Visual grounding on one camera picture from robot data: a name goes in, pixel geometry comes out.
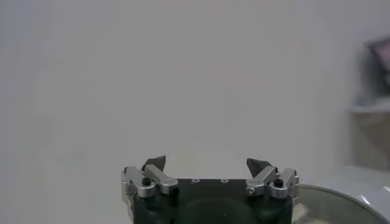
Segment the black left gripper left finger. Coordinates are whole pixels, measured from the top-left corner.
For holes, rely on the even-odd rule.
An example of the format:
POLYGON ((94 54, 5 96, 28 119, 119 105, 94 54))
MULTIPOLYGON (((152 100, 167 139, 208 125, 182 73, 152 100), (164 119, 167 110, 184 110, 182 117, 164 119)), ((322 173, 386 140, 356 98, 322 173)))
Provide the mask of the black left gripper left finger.
POLYGON ((135 166, 125 167, 121 172, 122 196, 137 195, 140 198, 151 198, 160 191, 163 195, 174 192, 178 179, 165 174, 166 156, 149 158, 139 169, 135 166))

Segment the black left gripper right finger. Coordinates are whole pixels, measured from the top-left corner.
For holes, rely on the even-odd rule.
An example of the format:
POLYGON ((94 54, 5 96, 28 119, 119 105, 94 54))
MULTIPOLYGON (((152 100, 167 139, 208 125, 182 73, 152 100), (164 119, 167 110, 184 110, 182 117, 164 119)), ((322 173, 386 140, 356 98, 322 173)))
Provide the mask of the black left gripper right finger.
POLYGON ((286 168, 280 172, 270 162, 253 158, 248 158, 246 164, 252 176, 246 180, 247 196, 257 197, 268 193, 276 199, 298 197, 300 176, 296 170, 286 168))

